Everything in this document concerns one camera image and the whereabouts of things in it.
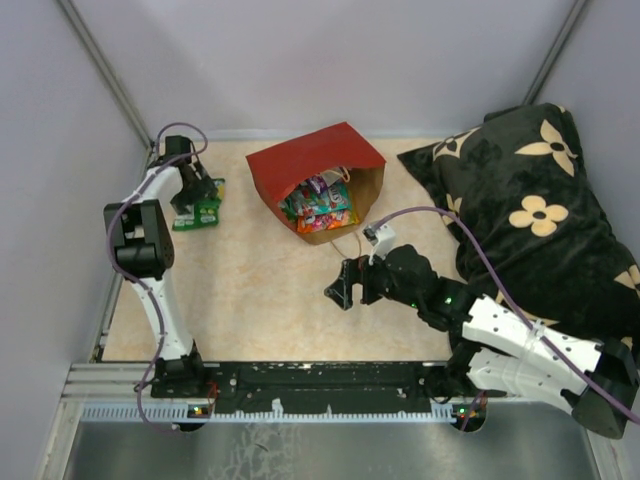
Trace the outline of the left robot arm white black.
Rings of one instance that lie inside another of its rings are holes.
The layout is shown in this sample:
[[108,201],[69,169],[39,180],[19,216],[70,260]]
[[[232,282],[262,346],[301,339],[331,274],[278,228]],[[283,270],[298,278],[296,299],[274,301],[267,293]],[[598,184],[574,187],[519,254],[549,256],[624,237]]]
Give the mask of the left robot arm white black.
[[136,390],[149,386],[155,398],[202,396],[208,384],[176,299],[175,250],[164,214],[167,207],[185,214],[216,191],[198,154],[188,137],[167,137],[164,153],[152,162],[139,186],[103,209],[109,260],[137,294],[156,342],[149,371]]

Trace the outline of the green yellow snack bag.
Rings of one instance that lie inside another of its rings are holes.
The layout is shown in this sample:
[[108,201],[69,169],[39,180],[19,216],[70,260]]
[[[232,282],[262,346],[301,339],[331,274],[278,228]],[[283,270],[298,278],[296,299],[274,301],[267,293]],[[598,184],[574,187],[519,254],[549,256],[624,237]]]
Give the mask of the green yellow snack bag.
[[226,180],[224,178],[214,178],[213,183],[217,188],[214,196],[190,206],[187,214],[176,215],[172,224],[173,231],[193,231],[218,225],[219,208],[224,199]]

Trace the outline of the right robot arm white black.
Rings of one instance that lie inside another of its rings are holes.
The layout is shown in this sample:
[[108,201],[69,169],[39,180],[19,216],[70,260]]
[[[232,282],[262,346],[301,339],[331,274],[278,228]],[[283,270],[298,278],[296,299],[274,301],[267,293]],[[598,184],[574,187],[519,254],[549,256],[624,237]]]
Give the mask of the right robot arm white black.
[[630,349],[615,339],[586,340],[515,312],[469,286],[439,276],[411,245],[384,257],[346,259],[324,294],[339,308],[387,299],[415,309],[428,326],[459,337],[447,363],[447,384],[456,394],[475,389],[504,392],[551,405],[587,430],[623,437],[639,419],[632,406],[639,375]]

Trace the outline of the red brown paper bag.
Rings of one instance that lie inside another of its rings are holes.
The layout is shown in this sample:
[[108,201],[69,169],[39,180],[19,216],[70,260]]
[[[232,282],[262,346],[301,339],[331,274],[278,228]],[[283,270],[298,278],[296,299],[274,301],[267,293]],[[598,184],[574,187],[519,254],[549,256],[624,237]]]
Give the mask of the red brown paper bag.
[[292,232],[297,227],[279,207],[300,182],[339,167],[350,173],[347,183],[357,222],[332,230],[300,233],[310,245],[326,244],[355,231],[382,190],[386,161],[351,125],[338,123],[246,156],[257,193],[275,217]]

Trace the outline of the black floral pillow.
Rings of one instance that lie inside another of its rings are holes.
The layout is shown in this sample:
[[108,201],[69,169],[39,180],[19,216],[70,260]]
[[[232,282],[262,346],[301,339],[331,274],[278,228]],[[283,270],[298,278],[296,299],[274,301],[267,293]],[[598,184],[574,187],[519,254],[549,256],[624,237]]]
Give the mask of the black floral pillow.
[[468,284],[565,334],[638,349],[639,268],[591,189],[568,110],[490,113],[399,161],[443,210]]

